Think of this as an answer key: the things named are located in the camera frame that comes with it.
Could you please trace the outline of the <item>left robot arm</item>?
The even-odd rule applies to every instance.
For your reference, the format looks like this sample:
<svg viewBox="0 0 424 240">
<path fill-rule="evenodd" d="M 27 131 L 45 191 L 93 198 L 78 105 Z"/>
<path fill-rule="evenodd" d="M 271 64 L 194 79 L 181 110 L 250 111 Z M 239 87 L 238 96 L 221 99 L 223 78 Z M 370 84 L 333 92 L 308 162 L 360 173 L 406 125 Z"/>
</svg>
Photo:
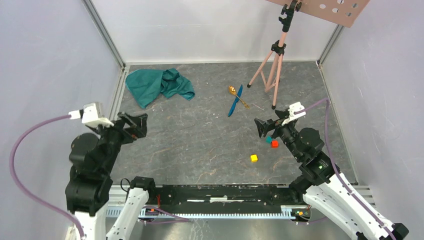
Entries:
<svg viewBox="0 0 424 240">
<path fill-rule="evenodd" d="M 91 133 L 71 143 L 72 163 L 65 188 L 67 210 L 75 218 L 79 240 L 128 240 L 145 204 L 157 198 L 155 181 L 136 176 L 130 181 L 124 206 L 110 229 L 106 213 L 113 185 L 111 173 L 123 145 L 147 135 L 146 113 L 131 116 L 120 112 L 118 119 L 95 123 Z"/>
</svg>

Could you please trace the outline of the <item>teal cloth napkin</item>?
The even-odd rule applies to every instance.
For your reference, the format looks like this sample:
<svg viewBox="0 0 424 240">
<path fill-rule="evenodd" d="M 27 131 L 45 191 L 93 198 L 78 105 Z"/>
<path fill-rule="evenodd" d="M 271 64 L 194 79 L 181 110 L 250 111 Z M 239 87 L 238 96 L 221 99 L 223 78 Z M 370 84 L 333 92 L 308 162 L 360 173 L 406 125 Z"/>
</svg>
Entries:
<svg viewBox="0 0 424 240">
<path fill-rule="evenodd" d="M 126 77 L 125 84 L 136 103 L 143 109 L 159 95 L 167 99 L 180 95 L 188 101 L 195 97 L 191 81 L 175 68 L 138 69 Z"/>
</svg>

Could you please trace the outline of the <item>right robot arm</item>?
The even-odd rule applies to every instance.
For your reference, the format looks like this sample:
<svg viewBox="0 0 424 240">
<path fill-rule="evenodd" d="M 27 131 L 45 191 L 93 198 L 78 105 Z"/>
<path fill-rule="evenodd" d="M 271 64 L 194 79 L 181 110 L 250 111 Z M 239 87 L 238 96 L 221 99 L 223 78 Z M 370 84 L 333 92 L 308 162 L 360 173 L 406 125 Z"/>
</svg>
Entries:
<svg viewBox="0 0 424 240">
<path fill-rule="evenodd" d="M 318 130 L 296 129 L 297 120 L 289 110 L 276 110 L 277 120 L 255 118 L 261 138 L 272 131 L 298 163 L 301 175 L 289 185 L 289 199 L 319 210 L 353 240 L 403 240 L 409 229 L 379 213 L 349 183 L 339 167 L 323 152 L 324 141 Z"/>
</svg>

